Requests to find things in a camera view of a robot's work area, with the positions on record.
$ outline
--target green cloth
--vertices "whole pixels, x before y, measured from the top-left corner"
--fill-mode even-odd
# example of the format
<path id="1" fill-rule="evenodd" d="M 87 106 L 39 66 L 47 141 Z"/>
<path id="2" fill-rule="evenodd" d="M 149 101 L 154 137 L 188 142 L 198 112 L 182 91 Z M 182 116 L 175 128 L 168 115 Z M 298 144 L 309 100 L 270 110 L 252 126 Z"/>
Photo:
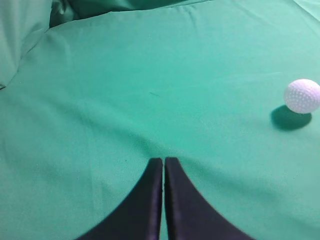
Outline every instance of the green cloth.
<path id="1" fill-rule="evenodd" d="M 319 19 L 311 0 L 216 0 L 51 28 L 0 91 L 1 237 L 74 239 L 175 156 L 252 237 L 319 240 L 320 111 L 288 127 L 281 107 L 320 81 Z"/>
<path id="2" fill-rule="evenodd" d="M 108 12 L 149 10 L 188 5 L 206 0 L 58 0 L 69 1 L 72 9 L 85 19 Z"/>
<path id="3" fill-rule="evenodd" d="M 52 0 L 0 0 L 0 89 L 49 28 Z"/>

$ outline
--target green fabric surface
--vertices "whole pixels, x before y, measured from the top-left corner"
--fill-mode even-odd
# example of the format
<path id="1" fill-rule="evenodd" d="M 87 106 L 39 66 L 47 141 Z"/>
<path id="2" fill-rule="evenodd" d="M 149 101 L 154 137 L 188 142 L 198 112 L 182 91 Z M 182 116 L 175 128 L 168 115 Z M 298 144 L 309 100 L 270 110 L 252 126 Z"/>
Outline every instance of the green fabric surface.
<path id="1" fill-rule="evenodd" d="M 52 0 L 0 0 L 0 89 L 49 28 Z"/>
<path id="2" fill-rule="evenodd" d="M 150 10 L 188 5 L 206 0 L 59 0 L 68 1 L 81 19 L 108 12 Z"/>
<path id="3" fill-rule="evenodd" d="M 51 28 L 0 91 L 2 238 L 73 239 L 175 156 L 252 237 L 318 240 L 320 111 L 281 107 L 320 81 L 318 19 L 311 0 L 217 0 Z"/>
<path id="4" fill-rule="evenodd" d="M 50 14 L 50 27 L 78 20 L 77 13 L 70 6 L 68 0 L 53 0 Z"/>

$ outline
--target dimpled ball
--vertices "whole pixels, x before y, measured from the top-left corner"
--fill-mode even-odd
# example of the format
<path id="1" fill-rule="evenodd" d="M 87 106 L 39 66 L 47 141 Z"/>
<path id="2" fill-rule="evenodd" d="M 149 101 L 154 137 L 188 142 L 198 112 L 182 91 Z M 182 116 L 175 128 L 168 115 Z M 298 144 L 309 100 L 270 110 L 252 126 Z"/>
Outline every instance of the dimpled ball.
<path id="1" fill-rule="evenodd" d="M 291 82 L 284 91 L 286 106 L 297 114 L 309 114 L 320 107 L 320 86 L 309 79 Z"/>

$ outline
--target white golf ball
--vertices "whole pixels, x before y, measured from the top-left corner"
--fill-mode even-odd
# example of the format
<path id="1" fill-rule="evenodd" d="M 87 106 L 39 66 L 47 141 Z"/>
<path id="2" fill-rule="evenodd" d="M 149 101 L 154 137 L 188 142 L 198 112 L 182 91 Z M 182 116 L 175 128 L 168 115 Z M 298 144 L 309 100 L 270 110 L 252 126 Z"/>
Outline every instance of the white golf ball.
<path id="1" fill-rule="evenodd" d="M 309 79 L 295 80 L 285 89 L 284 102 L 295 113 L 312 113 L 320 107 L 320 86 Z"/>

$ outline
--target golf ball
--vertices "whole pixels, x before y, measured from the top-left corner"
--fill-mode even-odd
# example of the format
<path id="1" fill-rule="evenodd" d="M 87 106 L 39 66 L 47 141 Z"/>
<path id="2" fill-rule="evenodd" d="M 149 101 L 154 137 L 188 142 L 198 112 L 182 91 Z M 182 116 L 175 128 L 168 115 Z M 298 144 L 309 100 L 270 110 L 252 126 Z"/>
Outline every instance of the golf ball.
<path id="1" fill-rule="evenodd" d="M 312 113 L 320 107 L 320 86 L 309 79 L 295 80 L 285 89 L 284 102 L 295 113 Z"/>

